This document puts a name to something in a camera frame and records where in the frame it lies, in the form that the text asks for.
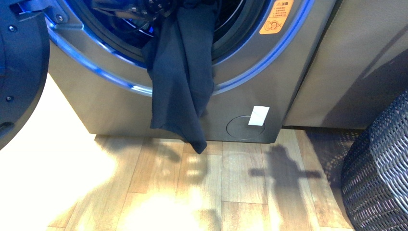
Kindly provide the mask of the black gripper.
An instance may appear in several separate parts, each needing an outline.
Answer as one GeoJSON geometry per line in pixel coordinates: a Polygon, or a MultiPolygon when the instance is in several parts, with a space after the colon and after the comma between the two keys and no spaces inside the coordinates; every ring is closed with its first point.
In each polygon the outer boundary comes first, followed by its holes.
{"type": "Polygon", "coordinates": [[[124,19],[154,21],[168,17],[178,7],[177,0],[92,0],[93,9],[124,19]]]}

